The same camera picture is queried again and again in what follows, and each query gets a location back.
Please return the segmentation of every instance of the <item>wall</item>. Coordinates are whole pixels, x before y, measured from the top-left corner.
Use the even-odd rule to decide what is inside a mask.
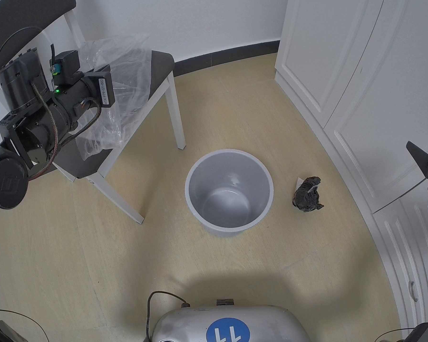
[[[287,0],[77,0],[77,3],[74,12],[86,39],[145,32],[150,35],[153,49],[169,52],[179,61],[280,39]],[[48,29],[58,52],[73,47],[65,32],[59,35],[60,27],[66,28],[62,21]],[[36,42],[44,40],[38,37]],[[44,53],[42,62],[47,61],[46,56]]]

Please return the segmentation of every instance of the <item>black trash bag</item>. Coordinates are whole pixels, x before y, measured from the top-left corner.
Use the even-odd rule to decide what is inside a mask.
[[[319,193],[317,187],[320,184],[320,178],[317,176],[308,177],[301,186],[295,191],[293,196],[293,205],[303,212],[322,209],[324,206],[319,203]]]

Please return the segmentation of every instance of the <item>chair seat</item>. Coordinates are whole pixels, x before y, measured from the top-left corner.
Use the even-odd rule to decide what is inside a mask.
[[[151,89],[149,99],[163,83],[165,78],[174,68],[173,56],[169,53],[152,51],[151,58]],[[73,176],[81,179],[97,172],[112,150],[103,150],[100,153],[88,157],[85,161],[81,158],[76,141],[72,140],[65,145],[56,156],[54,162]]]

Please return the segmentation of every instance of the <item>chair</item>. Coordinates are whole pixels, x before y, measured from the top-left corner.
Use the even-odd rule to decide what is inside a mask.
[[[73,13],[75,7],[76,0],[0,0],[0,47],[11,34],[20,28],[38,26],[45,29],[62,15],[67,21],[77,46],[80,47],[85,39]],[[11,38],[0,53],[0,68],[37,35],[36,30],[25,30]],[[152,51],[149,99],[139,111],[140,116],[134,132],[165,94],[176,144],[182,150],[185,147],[185,139],[174,85],[173,68],[174,59],[171,54]],[[1,88],[0,101],[6,106]],[[141,224],[144,218],[104,179],[121,151],[122,149],[103,150],[83,161],[75,141],[71,141],[56,156],[54,165],[70,181],[86,177],[131,219]]]

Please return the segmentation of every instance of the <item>cabinet handle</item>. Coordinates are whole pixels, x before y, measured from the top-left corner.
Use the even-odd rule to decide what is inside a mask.
[[[410,289],[410,292],[411,292],[411,298],[412,298],[412,300],[415,301],[415,302],[417,302],[418,298],[415,297],[415,294],[414,294],[414,291],[413,291],[414,284],[415,284],[415,281],[411,281],[411,283],[409,285],[409,289]]]

